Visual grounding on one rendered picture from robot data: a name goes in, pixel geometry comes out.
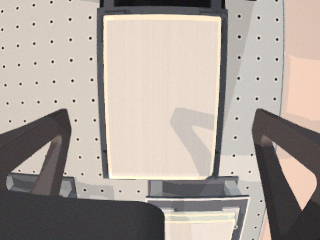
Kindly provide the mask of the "cream well plate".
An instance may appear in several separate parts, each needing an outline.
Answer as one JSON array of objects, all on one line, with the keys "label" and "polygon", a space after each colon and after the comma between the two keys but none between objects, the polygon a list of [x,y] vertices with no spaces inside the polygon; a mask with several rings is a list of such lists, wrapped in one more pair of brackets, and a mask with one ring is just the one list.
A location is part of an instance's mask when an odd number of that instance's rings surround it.
[{"label": "cream well plate", "polygon": [[218,96],[219,96],[219,75],[220,75],[220,44],[221,44],[221,18],[213,16],[194,16],[194,15],[111,15],[104,17],[104,88],[105,88],[105,115],[106,115],[106,135],[107,135],[107,151],[108,151],[108,166],[109,178],[115,179],[156,179],[156,180],[195,180],[206,179],[208,176],[118,176],[111,173],[111,158],[110,158],[110,142],[109,142],[109,123],[108,123],[108,97],[107,97],[107,20],[135,20],[135,19],[169,19],[169,20],[200,20],[200,21],[218,21],[218,58],[217,58],[217,84],[216,84],[216,104],[215,104],[215,120],[214,120],[214,135],[211,171],[213,173],[216,128],[217,128],[217,113],[218,113]]},{"label": "cream well plate", "polygon": [[216,222],[233,222],[235,223],[234,212],[207,211],[207,212],[174,212],[164,213],[165,223],[216,223]]}]

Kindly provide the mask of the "grey flat base plate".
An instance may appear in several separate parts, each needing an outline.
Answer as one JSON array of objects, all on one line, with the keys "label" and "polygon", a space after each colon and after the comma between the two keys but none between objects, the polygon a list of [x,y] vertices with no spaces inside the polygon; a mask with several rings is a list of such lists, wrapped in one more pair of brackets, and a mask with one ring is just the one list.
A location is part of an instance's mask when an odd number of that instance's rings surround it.
[{"label": "grey flat base plate", "polygon": [[[146,202],[148,180],[103,179],[98,121],[100,0],[0,0],[0,134],[61,108],[72,133],[63,176],[77,198]],[[285,0],[225,0],[227,79],[219,176],[250,201],[241,240],[260,240],[266,206],[252,138],[257,108],[282,117]]]}]

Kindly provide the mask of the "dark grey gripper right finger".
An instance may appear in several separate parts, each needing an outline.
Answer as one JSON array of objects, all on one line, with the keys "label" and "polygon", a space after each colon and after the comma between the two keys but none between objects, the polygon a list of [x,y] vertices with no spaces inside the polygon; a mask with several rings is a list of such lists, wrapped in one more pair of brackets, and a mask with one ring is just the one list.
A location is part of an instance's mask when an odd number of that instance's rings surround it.
[{"label": "dark grey gripper right finger", "polygon": [[[252,137],[271,240],[318,240],[320,133],[258,108],[252,125]],[[316,177],[316,189],[303,210],[285,178],[272,141]]]}]

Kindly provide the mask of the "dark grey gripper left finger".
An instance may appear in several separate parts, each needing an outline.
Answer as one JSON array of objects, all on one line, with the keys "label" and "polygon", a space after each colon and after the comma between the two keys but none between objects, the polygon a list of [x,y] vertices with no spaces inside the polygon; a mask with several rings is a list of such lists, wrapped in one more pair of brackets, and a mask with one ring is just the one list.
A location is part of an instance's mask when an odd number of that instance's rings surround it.
[{"label": "dark grey gripper left finger", "polygon": [[[9,173],[51,141],[30,193],[59,196],[72,128],[66,108],[0,134],[0,189]],[[9,190],[8,190],[9,191]]]}]

